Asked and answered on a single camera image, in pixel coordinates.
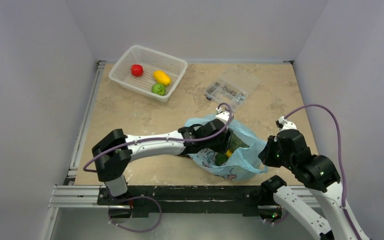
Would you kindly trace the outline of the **dark green fake avocado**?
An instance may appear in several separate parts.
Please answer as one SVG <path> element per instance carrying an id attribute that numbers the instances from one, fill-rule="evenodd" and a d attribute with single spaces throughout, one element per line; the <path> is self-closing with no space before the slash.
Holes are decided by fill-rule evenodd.
<path id="1" fill-rule="evenodd" d="M 215 156 L 214 163 L 216 166 L 222 166 L 228 161 L 229 157 L 222 153 L 217 153 Z"/>

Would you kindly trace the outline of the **light blue plastic bag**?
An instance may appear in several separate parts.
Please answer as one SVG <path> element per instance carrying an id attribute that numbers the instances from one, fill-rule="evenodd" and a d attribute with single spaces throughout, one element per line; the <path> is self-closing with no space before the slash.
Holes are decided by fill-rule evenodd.
<path id="1" fill-rule="evenodd" d="M 247 181 L 256 175 L 268 172 L 268 168 L 258 158 L 266 142 L 235 119 L 228 125 L 228 129 L 233 131 L 249 147 L 236 149 L 228 161 L 221 166 L 215 165 L 217 153 L 211 149 L 203 149 L 198 153 L 190 154 L 190 158 L 212 175 L 229 181 Z"/>

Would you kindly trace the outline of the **yellow fake fruit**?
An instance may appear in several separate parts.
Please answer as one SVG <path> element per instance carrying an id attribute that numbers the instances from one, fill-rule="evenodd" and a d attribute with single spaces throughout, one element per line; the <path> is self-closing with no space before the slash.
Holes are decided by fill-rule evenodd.
<path id="1" fill-rule="evenodd" d="M 153 73 L 153 78 L 157 83 L 162 84 L 165 87 L 169 86 L 172 82 L 171 78 L 162 70 L 156 70 Z"/>

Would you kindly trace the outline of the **green fake fruit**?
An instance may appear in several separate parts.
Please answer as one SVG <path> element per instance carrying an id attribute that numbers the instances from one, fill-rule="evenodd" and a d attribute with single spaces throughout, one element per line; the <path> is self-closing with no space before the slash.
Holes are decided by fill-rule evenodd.
<path id="1" fill-rule="evenodd" d="M 165 96 L 166 95 L 166 87 L 161 83 L 155 83 L 151 87 L 151 92 L 153 94 L 159 95 L 159 96 Z"/>

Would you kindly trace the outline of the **yellow fake banana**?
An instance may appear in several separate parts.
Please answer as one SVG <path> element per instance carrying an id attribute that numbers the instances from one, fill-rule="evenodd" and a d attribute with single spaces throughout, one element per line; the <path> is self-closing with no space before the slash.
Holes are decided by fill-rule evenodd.
<path id="1" fill-rule="evenodd" d="M 231 151 L 230 149 L 227 150 L 227 152 L 225 153 L 225 155 L 230 158 L 233 154 L 233 151 Z"/>

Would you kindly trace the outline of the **dark green fake melon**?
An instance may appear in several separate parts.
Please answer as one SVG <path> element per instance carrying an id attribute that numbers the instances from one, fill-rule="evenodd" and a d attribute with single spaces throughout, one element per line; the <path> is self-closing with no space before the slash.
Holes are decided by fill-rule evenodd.
<path id="1" fill-rule="evenodd" d="M 233 131 L 231 132 L 231 138 L 229 142 L 228 150 L 232 153 L 238 148 L 248 148 L 249 145 L 246 144 L 243 140 L 241 140 Z"/>

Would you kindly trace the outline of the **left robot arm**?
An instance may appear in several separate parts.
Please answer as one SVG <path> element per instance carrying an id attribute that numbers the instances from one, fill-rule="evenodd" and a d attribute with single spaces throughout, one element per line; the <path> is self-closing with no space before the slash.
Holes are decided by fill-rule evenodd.
<path id="1" fill-rule="evenodd" d="M 92 148 L 98 180 L 108 189 L 110 199 L 122 205 L 129 199 L 123 173 L 130 162 L 160 155 L 197 154 L 205 149 L 226 151 L 231 139 L 229 123 L 230 120 L 215 118 L 203 125 L 193 124 L 148 136 L 128 135 L 121 128 L 115 129 Z"/>

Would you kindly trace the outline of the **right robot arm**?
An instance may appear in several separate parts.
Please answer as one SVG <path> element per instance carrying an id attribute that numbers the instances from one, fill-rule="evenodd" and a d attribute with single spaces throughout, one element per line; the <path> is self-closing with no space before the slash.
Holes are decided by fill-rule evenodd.
<path id="1" fill-rule="evenodd" d="M 277 203 L 296 218 L 315 240 L 367 240 L 347 201 L 343 182 L 333 162 L 324 155 L 312 154 L 304 136 L 286 129 L 267 139 L 258 156 L 269 167 L 291 171 L 318 202 L 319 215 L 275 175 L 261 185 L 260 196 L 268 204 Z"/>

